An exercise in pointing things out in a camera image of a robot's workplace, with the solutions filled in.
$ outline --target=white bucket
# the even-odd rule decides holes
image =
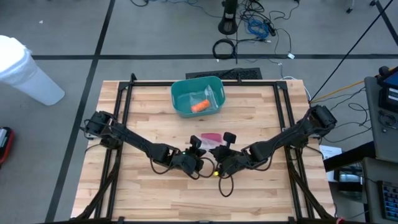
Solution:
[[[0,82],[47,106],[65,96],[65,92],[36,65],[25,46],[3,35],[0,35]]]

